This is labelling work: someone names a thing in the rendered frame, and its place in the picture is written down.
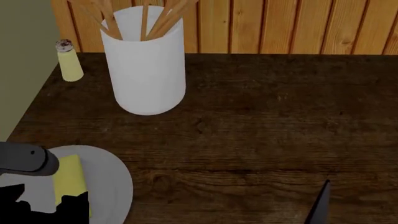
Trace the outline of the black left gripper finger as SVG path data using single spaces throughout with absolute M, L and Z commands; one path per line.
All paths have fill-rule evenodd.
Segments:
M 25 184 L 0 187 L 0 203 L 15 202 L 25 191 Z
M 88 200 L 89 193 L 83 192 L 80 195 L 63 195 L 61 205 L 65 208 L 89 208 L 90 203 Z

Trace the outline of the grey round plate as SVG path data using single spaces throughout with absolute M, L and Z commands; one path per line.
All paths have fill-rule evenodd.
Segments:
M 77 154 L 83 168 L 91 208 L 90 224 L 123 224 L 132 204 L 133 184 L 125 164 L 114 154 L 98 147 L 69 145 L 49 150 L 57 158 Z M 0 187 L 24 184 L 19 198 L 38 212 L 55 212 L 51 176 L 0 175 Z

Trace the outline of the yellow butter stick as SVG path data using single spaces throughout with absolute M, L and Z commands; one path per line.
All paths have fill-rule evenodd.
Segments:
M 59 158 L 58 171 L 53 175 L 53 188 L 56 207 L 61 204 L 63 195 L 77 196 L 88 192 L 80 157 L 76 154 Z

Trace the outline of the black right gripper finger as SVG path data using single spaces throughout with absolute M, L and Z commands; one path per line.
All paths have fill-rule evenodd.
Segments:
M 304 224 L 328 224 L 330 180 L 327 179 L 319 192 Z

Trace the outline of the pale yellow salt shaker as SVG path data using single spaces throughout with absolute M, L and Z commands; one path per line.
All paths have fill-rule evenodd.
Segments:
M 59 40 L 56 42 L 55 48 L 62 78 L 66 82 L 76 82 L 83 78 L 83 69 L 72 42 L 68 39 Z

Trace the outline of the white cylindrical utensil holder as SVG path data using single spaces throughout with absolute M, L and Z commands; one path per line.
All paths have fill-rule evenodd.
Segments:
M 136 115 L 157 115 L 185 96 L 183 22 L 163 37 L 140 41 L 142 6 L 114 13 L 122 40 L 101 33 L 116 102 Z

